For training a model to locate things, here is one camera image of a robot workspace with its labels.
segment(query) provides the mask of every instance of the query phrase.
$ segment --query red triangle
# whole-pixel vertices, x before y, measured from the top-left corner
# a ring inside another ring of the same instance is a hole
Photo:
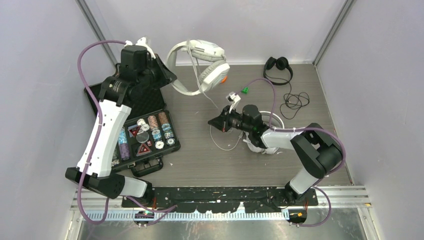
[[[152,150],[150,150],[150,148],[143,143],[139,148],[138,148],[138,152],[137,152],[137,157],[144,155],[144,154],[148,154],[150,153]]]
[[[128,131],[132,134],[132,136],[135,138],[137,134],[139,133],[141,126],[137,126],[136,128],[129,129]]]

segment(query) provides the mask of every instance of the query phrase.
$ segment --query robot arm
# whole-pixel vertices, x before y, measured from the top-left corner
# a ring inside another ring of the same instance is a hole
[[[152,55],[153,51],[147,47],[143,38],[136,45],[130,43],[127,42],[121,51],[121,63],[117,64],[116,73],[107,77],[101,84],[98,98],[103,113],[103,124],[83,183],[86,189],[111,199],[118,196],[149,198],[146,193],[152,192],[150,183],[111,173],[112,155],[120,131],[131,113],[135,96],[149,89],[159,89],[177,79],[158,55]],[[66,170],[65,177],[77,184],[98,127],[99,116],[96,117],[87,148],[77,166]]]
[[[318,131],[281,132],[269,128],[255,105],[244,106],[241,114],[228,105],[208,124],[223,132],[231,128],[245,131],[255,147],[295,150],[303,167],[285,185],[285,199],[290,204],[301,199],[311,186],[342,161],[341,148],[330,136]],[[317,123],[308,127],[321,128]]]

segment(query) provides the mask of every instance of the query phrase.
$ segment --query green object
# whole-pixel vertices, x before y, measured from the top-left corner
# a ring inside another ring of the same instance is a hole
[[[241,92],[244,93],[244,94],[248,94],[249,88],[245,87],[245,88],[243,88],[243,90],[241,90]]]

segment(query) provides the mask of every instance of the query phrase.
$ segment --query black headphones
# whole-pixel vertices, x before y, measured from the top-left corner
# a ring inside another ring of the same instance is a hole
[[[286,82],[274,82],[271,81],[269,78],[276,78],[276,77],[270,77],[267,75],[266,70],[270,70],[274,67],[274,65],[277,66],[277,69],[283,71],[284,69],[287,69],[288,72],[290,73],[290,79],[286,80]],[[265,66],[263,66],[263,77],[265,79],[268,79],[272,84],[277,85],[277,86],[282,86],[282,85],[286,85],[288,84],[292,78],[293,78],[293,70],[289,65],[289,60],[287,60],[287,58],[285,57],[279,57],[278,59],[273,58],[272,56],[268,58],[268,61],[266,61]]]

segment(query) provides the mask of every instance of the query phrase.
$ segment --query gray wall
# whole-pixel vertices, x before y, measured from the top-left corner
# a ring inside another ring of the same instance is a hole
[[[164,59],[177,43],[204,39],[230,63],[265,63],[269,56],[312,62],[343,0],[87,0],[107,37],[148,36]],[[178,58],[189,63],[189,58]]]
[[[0,238],[58,240],[76,189],[65,170],[94,124],[76,62],[96,38],[73,0],[2,1],[0,33]],[[101,47],[83,70],[91,84],[113,72]]]
[[[356,1],[318,70],[387,239],[422,239],[424,2]]]

